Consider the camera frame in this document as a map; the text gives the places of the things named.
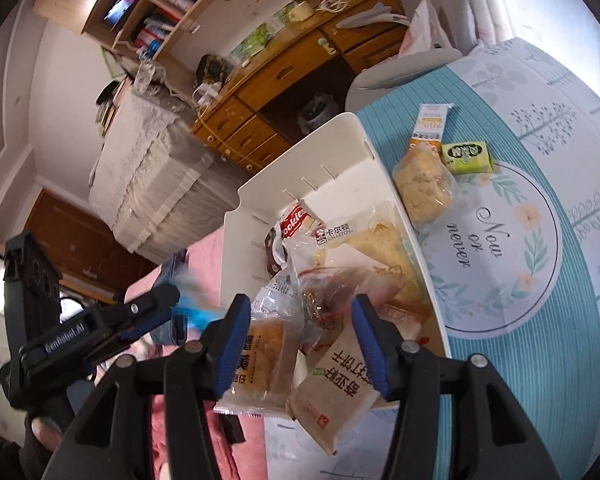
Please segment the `pink cloth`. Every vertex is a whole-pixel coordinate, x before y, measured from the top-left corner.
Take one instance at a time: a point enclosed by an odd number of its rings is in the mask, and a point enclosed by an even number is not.
[[[220,275],[222,271],[222,240],[224,231],[218,229],[187,248],[189,272],[196,277],[207,300],[211,304],[220,303]],[[160,267],[152,270],[126,290],[125,301],[130,301],[151,289],[160,275]],[[163,355],[168,355],[175,347],[163,347]],[[211,403],[206,405],[211,441],[222,480],[267,480],[267,459],[264,442],[264,421],[261,418],[240,415],[240,424],[246,442],[229,446],[218,414]],[[154,448],[155,478],[160,477],[160,469],[167,461],[166,433],[164,427],[164,398],[156,396],[151,416],[152,441]]]

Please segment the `teal stripe border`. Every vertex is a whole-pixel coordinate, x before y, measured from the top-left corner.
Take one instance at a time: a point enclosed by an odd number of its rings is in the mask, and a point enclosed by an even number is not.
[[[554,291],[526,324],[490,339],[449,338],[452,355],[485,354],[526,410],[564,480],[587,468],[600,418],[600,318],[584,257],[562,205],[537,163],[502,119],[444,67],[395,89],[358,116],[389,171],[404,154],[421,103],[453,103],[445,142],[486,140],[491,155],[526,171],[553,202],[562,227]],[[436,479],[446,479],[450,399],[441,403]]]

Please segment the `finger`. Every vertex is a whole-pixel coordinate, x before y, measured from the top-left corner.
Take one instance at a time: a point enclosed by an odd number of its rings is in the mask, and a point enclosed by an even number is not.
[[[31,431],[38,442],[51,452],[56,450],[62,440],[62,434],[45,424],[41,418],[34,418],[31,421]]]

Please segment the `television screen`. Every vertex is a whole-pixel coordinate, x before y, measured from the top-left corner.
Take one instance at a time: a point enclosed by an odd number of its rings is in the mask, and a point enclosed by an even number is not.
[[[117,25],[122,16],[125,15],[126,10],[133,5],[134,1],[136,0],[117,0],[105,16],[105,19],[109,23]]]

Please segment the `white storage box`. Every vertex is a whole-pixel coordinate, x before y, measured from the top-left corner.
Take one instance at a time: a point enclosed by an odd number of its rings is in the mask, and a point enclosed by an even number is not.
[[[223,308],[229,308],[238,293],[253,300],[269,281],[264,240],[295,198],[302,199],[324,222],[389,200],[400,213],[435,312],[423,327],[422,336],[429,338],[431,351],[450,356],[440,306],[415,232],[356,115],[340,114],[315,130],[244,184],[238,196],[238,209],[224,215]]]

